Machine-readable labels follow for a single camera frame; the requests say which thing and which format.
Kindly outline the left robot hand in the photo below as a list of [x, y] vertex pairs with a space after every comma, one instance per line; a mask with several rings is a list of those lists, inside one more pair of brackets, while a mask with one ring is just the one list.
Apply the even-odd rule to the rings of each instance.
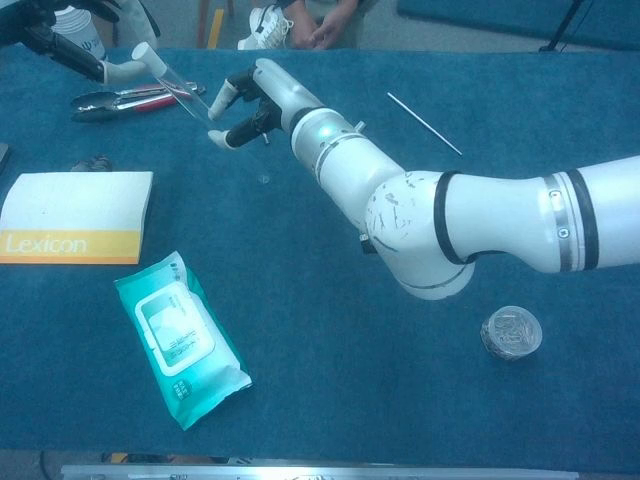
[[141, 42], [158, 45], [161, 30], [142, 0], [0, 0], [0, 48], [21, 43], [84, 77], [109, 85], [125, 83], [147, 72], [140, 61], [114, 64], [53, 30], [55, 12], [69, 6], [87, 10], [116, 24], [124, 21]]

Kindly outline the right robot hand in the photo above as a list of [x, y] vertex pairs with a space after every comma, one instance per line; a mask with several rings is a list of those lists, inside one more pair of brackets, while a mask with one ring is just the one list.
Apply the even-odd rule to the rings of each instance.
[[228, 76], [208, 109], [219, 120], [238, 99], [259, 101], [257, 111], [228, 130], [212, 129], [208, 138], [219, 148], [233, 150], [274, 129], [291, 133], [297, 122], [324, 104], [275, 61], [259, 58], [245, 71]]

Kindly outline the small white stopper cap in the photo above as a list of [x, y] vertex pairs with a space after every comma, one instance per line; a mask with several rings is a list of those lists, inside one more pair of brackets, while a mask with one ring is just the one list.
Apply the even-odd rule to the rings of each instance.
[[131, 53], [131, 58], [133, 61], [143, 63], [156, 78], [163, 77], [166, 74], [167, 65], [148, 42], [141, 42], [136, 45]]

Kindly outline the clear glass test tube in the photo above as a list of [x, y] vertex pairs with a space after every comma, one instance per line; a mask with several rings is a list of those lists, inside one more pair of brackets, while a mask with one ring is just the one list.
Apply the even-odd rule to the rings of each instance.
[[209, 118], [209, 107], [204, 103], [197, 90], [170, 67], [152, 68], [152, 75], [164, 86], [178, 103], [196, 120], [200, 121], [207, 130], [212, 130]]

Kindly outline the stack of white paper cups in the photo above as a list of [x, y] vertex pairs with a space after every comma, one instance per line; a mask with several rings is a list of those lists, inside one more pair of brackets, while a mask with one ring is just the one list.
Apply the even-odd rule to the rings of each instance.
[[106, 59], [106, 50], [88, 10], [69, 6], [55, 11], [52, 29], [98, 60]]

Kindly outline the white sneaker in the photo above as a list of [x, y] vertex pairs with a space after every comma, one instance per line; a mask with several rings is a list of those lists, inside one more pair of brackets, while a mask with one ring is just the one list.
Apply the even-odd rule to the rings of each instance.
[[250, 34], [237, 43], [238, 50], [271, 50], [285, 46], [294, 22], [276, 4], [257, 7], [249, 15]]

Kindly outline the red and steel tongs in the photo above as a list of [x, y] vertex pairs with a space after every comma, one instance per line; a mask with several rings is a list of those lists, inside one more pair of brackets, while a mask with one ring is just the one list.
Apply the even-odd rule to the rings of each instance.
[[116, 92], [91, 92], [71, 101], [71, 120], [99, 123], [136, 113], [148, 113], [176, 103], [173, 95], [160, 85]]

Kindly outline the seated person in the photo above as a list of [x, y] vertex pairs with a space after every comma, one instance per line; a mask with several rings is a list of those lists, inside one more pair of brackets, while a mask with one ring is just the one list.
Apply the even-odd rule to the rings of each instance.
[[299, 50], [356, 49], [377, 0], [276, 0], [293, 25], [287, 45]]

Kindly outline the thin metal rod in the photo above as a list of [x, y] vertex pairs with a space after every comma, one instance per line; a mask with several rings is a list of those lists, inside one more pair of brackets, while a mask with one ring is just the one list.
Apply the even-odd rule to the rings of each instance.
[[445, 138], [439, 131], [437, 131], [434, 127], [432, 127], [426, 120], [424, 120], [421, 116], [419, 116], [414, 110], [412, 110], [408, 105], [402, 102], [399, 98], [397, 98], [394, 94], [387, 91], [387, 97], [393, 101], [397, 106], [399, 106], [404, 112], [410, 115], [414, 120], [416, 120], [420, 125], [426, 128], [429, 132], [436, 136], [441, 142], [443, 142], [447, 147], [449, 147], [453, 152], [455, 152], [458, 156], [463, 156], [463, 153], [447, 138]]

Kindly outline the white yellow Lexicon book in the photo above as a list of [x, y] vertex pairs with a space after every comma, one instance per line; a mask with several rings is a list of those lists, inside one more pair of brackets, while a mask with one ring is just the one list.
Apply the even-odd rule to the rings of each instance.
[[153, 173], [20, 175], [0, 210], [0, 264], [135, 265]]

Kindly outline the blue table cloth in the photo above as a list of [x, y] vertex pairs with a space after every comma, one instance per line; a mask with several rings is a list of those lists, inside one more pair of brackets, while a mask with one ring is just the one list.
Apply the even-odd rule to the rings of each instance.
[[[184, 431], [115, 288], [132, 267], [0, 265], [0, 449], [640, 473], [639, 265], [548, 274], [488, 255], [424, 301], [362, 252], [286, 135], [225, 152], [179, 106], [74, 123], [93, 89], [0, 50], [0, 201], [23, 173], [97, 154], [152, 171], [140, 263], [182, 255], [253, 384]], [[543, 333], [515, 361], [480, 336], [507, 305]]]

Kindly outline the teal wet wipes pack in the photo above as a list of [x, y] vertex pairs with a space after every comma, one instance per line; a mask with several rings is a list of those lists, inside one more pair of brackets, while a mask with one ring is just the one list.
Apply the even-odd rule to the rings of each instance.
[[115, 281], [171, 416], [188, 430], [253, 381], [182, 256]]

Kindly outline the black tripod leg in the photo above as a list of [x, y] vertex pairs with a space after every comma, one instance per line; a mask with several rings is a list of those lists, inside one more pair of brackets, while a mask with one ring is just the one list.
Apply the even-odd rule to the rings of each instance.
[[585, 0], [572, 0], [571, 5], [569, 6], [559, 26], [555, 30], [553, 36], [545, 45], [542, 45], [538, 49], [539, 52], [554, 52], [556, 50], [558, 43], [562, 39], [567, 28], [571, 24], [573, 18], [575, 17], [578, 10], [581, 8], [584, 1]]

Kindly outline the round clear paper clip box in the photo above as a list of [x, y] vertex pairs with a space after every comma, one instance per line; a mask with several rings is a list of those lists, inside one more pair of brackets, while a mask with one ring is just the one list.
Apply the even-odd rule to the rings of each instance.
[[488, 352], [508, 361], [532, 354], [543, 340], [535, 315], [515, 305], [500, 307], [492, 313], [482, 323], [480, 336]]

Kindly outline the aluminium rail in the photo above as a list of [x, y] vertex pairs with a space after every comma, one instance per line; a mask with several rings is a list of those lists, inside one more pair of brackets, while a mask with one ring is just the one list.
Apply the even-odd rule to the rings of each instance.
[[576, 472], [400, 466], [214, 466], [87, 464], [61, 467], [63, 480], [580, 480]]

